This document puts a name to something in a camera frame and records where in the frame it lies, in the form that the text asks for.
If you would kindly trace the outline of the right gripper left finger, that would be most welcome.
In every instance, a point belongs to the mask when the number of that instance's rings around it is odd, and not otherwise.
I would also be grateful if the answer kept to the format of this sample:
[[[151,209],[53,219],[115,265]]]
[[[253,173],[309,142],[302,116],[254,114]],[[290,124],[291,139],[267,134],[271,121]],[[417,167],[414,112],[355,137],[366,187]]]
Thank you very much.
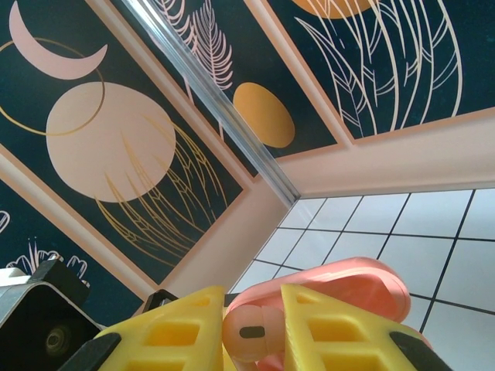
[[[224,288],[204,288],[104,329],[61,369],[222,370],[223,309]]]

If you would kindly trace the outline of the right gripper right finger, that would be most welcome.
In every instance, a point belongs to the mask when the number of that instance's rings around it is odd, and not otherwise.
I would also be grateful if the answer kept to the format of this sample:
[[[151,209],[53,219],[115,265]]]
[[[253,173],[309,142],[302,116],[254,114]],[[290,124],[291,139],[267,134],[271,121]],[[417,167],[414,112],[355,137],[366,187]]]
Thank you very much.
[[[413,328],[296,284],[281,286],[286,370],[447,368]]]

